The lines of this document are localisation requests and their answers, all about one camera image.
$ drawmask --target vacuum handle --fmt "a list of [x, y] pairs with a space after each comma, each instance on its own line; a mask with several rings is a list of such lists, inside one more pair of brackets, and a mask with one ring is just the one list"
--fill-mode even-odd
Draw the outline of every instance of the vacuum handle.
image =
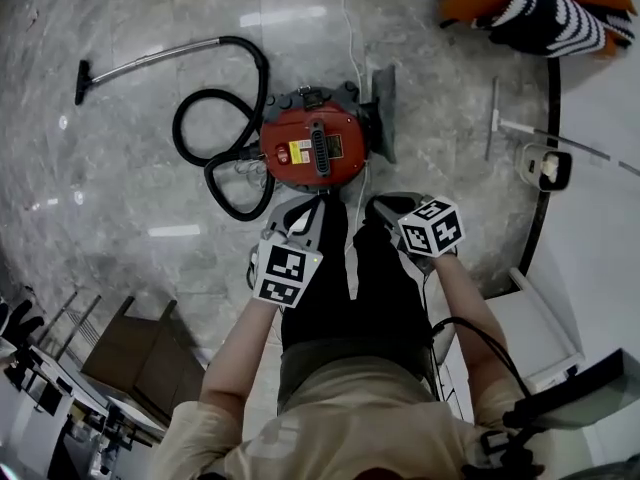
[[327, 137], [324, 134], [324, 124], [322, 121], [314, 121], [311, 123], [311, 145], [313, 146], [313, 155], [316, 159], [316, 173], [322, 178], [329, 177], [331, 174], [329, 148], [327, 146]]

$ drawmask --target black cable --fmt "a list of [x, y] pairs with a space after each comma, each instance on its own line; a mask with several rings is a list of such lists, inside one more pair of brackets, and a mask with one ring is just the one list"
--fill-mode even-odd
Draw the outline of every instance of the black cable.
[[462, 407], [460, 406], [460, 400], [458, 400], [458, 392], [456, 391], [456, 388], [453, 385], [453, 377], [451, 377], [451, 371], [449, 370], [446, 364], [443, 363], [442, 366], [444, 366], [447, 369], [447, 375], [449, 375], [449, 379], [451, 379], [451, 393], [449, 393], [449, 396], [447, 396], [446, 401], [449, 402], [451, 395], [456, 395], [456, 405], [458, 406], [458, 412], [460, 413], [460, 417], [464, 418], [464, 414], [462, 413]]
[[247, 267], [247, 273], [245, 274], [245, 279], [247, 281], [247, 285], [249, 285], [249, 288], [251, 288], [252, 290], [254, 289], [254, 284], [253, 281], [251, 280], [251, 276], [253, 274], [253, 265], [251, 264], [251, 262], [249, 262], [249, 267]]
[[[209, 187], [211, 195], [213, 195], [222, 209], [234, 219], [246, 222], [258, 218], [269, 205], [275, 189], [275, 178], [267, 170], [267, 180], [262, 198], [253, 210], [249, 212], [242, 212], [236, 209], [225, 197], [222, 190], [220, 190], [220, 187], [218, 187], [213, 176], [213, 171], [216, 167], [227, 162], [234, 162], [236, 160], [256, 160], [259, 158], [260, 147], [257, 142], [249, 146], [246, 146], [246, 143], [249, 141], [253, 133], [259, 134], [260, 126], [262, 125], [262, 113], [267, 101], [267, 90], [269, 84], [269, 61], [255, 44], [243, 39], [242, 37], [222, 36], [220, 37], [220, 44], [240, 46], [247, 50], [253, 57], [256, 68], [258, 69], [258, 96], [256, 98], [256, 105], [252, 109], [242, 99], [238, 98], [238, 96], [222, 89], [203, 89], [201, 91], [196, 91], [187, 96], [178, 107], [178, 110], [176, 110], [172, 126], [173, 143], [180, 156], [187, 162], [197, 165], [198, 167], [204, 167], [207, 187]], [[240, 110], [240, 112], [247, 117], [247, 124], [240, 133], [240, 136], [229, 147], [229, 149], [222, 153], [218, 153], [213, 158], [202, 158], [189, 151], [182, 133], [182, 123], [187, 111], [191, 105], [203, 99], [220, 99], [226, 101]]]
[[520, 389], [524, 393], [524, 396], [526, 398], [529, 398], [531, 396], [531, 392], [529, 391], [529, 388], [527, 388], [526, 384], [522, 380], [522, 377], [520, 376], [520, 373], [518, 372], [518, 369], [516, 368], [516, 365], [514, 364], [513, 359], [511, 359], [511, 356], [505, 350], [505, 348], [502, 346], [502, 344], [500, 344], [495, 338], [493, 338], [492, 336], [490, 336], [489, 334], [487, 334], [483, 330], [481, 330], [478, 327], [476, 327], [475, 325], [473, 325], [471, 322], [465, 320], [464, 318], [460, 318], [460, 317], [456, 317], [456, 316], [452, 316], [450, 318], [446, 318], [446, 319], [442, 320], [441, 322], [439, 322], [433, 328], [432, 339], [433, 339], [433, 337], [435, 337], [437, 334], [439, 334], [444, 329], [445, 325], [448, 325], [448, 324], [461, 325], [463, 327], [466, 327], [466, 328], [472, 330], [478, 336], [480, 336], [480, 338], [482, 338], [482, 340], [484, 340], [485, 344], [491, 349], [491, 351], [494, 354], [496, 354], [498, 359], [505, 365], [507, 370], [509, 370], [511, 375], [513, 375], [513, 377], [515, 378], [516, 382], [520, 386]]
[[433, 383], [434, 383], [434, 388], [435, 388], [435, 397], [436, 400], [438, 402], [441, 402], [442, 400], [440, 399], [440, 394], [438, 393], [438, 387], [440, 387], [440, 390], [442, 391], [442, 384], [440, 382], [440, 372], [438, 370], [438, 360], [436, 358], [436, 353], [433, 350], [433, 347], [431, 347], [431, 349], [429, 350], [429, 361], [431, 362], [431, 368], [433, 369]]
[[424, 312], [427, 314], [427, 318], [429, 317], [429, 311], [427, 310], [427, 294], [425, 293], [425, 289], [430, 275], [431, 273], [424, 276], [424, 280], [422, 281], [422, 305], [424, 306]]

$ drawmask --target yellow label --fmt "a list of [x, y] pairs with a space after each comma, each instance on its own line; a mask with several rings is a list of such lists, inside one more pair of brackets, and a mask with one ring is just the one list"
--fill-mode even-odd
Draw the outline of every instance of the yellow label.
[[289, 151], [291, 151], [291, 163], [301, 164], [302, 155], [300, 154], [300, 144], [297, 140], [289, 142]]

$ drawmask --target black and white marker cube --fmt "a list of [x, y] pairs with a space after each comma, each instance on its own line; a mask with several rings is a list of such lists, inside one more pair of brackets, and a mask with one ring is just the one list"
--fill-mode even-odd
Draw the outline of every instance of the black and white marker cube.
[[464, 240], [458, 206], [438, 196], [398, 220], [409, 252], [437, 258]]
[[296, 307], [321, 261], [320, 253], [260, 240], [253, 296], [280, 306]]

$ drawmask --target marble floor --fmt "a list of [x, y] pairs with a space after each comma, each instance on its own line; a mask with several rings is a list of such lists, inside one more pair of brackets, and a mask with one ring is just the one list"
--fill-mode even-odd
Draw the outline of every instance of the marble floor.
[[[491, 80], [501, 77], [505, 115], [544, 125], [545, 61], [464, 26], [440, 29], [437, 0], [346, 0], [346, 9], [364, 94], [374, 69], [397, 68], [399, 162], [374, 156], [365, 194], [411, 190], [456, 200], [467, 228], [460, 256], [486, 296], [500, 292], [519, 263], [537, 193], [513, 170], [514, 140], [496, 137], [491, 161], [483, 158]], [[247, 254], [264, 221], [234, 221], [215, 204], [200, 169], [174, 150], [171, 121], [179, 102], [202, 87], [252, 104], [251, 58], [234, 47], [203, 51], [98, 87], [80, 107], [73, 102], [80, 59], [97, 74], [219, 35], [262, 48], [273, 92], [357, 81], [342, 0], [0, 0], [0, 257], [16, 283], [33, 287], [42, 311], [54, 312], [74, 289], [77, 310], [101, 294], [90, 318], [100, 332], [129, 294], [134, 311], [148, 317], [176, 298], [195, 345], [212, 351], [224, 339], [249, 297]], [[222, 103], [199, 103], [186, 135], [199, 151], [219, 151], [243, 119]], [[259, 197], [259, 180], [248, 183], [232, 168], [219, 180], [240, 204]], [[345, 191], [352, 222], [361, 183]], [[272, 207], [291, 195], [279, 190]], [[198, 234], [150, 232], [185, 225]], [[355, 262], [351, 252], [351, 272]], [[61, 321], [57, 333], [69, 325]], [[258, 420], [273, 409], [277, 387], [277, 333], [270, 343]], [[80, 359], [89, 353], [80, 337], [72, 349]]]

